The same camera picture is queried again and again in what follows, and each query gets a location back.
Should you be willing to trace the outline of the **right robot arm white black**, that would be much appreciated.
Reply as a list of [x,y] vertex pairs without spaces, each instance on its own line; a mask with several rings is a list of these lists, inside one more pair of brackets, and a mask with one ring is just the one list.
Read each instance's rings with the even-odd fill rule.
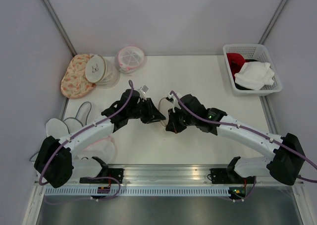
[[268,176],[285,185],[294,185],[304,164],[304,151],[297,136],[271,134],[251,128],[217,108],[206,108],[191,94],[178,97],[169,94],[166,99],[173,104],[168,111],[166,131],[180,133],[195,126],[234,140],[261,154],[261,157],[234,157],[224,169],[229,183],[240,183],[256,176]]

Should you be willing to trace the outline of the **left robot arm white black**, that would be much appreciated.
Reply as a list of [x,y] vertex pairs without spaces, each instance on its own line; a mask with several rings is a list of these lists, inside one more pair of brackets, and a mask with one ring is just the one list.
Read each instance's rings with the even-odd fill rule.
[[101,116],[81,129],[61,138],[48,136],[42,142],[34,168],[39,174],[39,184],[59,188],[69,181],[75,168],[75,157],[96,141],[115,133],[130,119],[140,119],[143,124],[165,120],[151,98],[127,89],[120,100],[102,111]]

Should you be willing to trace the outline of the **beige round mesh laundry bag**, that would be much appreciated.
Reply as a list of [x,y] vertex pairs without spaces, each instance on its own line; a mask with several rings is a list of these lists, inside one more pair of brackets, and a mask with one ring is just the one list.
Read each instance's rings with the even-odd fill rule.
[[167,98],[161,98],[158,103],[158,110],[161,114],[165,116],[164,120],[161,120],[160,123],[163,127],[166,127],[169,120],[168,110],[173,108],[173,104]]

